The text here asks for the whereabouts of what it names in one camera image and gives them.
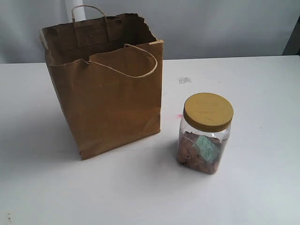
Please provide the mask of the brown paper bag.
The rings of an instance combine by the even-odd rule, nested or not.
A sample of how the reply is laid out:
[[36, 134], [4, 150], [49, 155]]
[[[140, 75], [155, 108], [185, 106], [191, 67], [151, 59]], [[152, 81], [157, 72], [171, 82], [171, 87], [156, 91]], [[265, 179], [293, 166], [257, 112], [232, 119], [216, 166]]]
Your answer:
[[40, 38], [82, 159], [159, 133], [164, 42], [142, 17], [72, 21]]

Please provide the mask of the clear jar with yellow lid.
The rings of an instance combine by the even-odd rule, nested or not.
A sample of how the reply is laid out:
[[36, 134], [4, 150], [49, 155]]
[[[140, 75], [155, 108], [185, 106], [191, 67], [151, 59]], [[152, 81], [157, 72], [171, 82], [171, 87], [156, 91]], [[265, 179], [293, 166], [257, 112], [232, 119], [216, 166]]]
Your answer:
[[215, 174], [230, 136], [233, 107], [214, 93], [191, 95], [180, 121], [177, 162], [187, 168]]

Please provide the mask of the clear plastic scrap on table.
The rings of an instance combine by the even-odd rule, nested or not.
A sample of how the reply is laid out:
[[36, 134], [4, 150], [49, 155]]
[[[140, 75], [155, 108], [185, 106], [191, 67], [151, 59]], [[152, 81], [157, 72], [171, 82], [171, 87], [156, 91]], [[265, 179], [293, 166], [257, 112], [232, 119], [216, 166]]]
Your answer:
[[180, 77], [179, 78], [179, 84], [185, 84], [185, 83], [191, 83], [192, 80], [190, 77]]

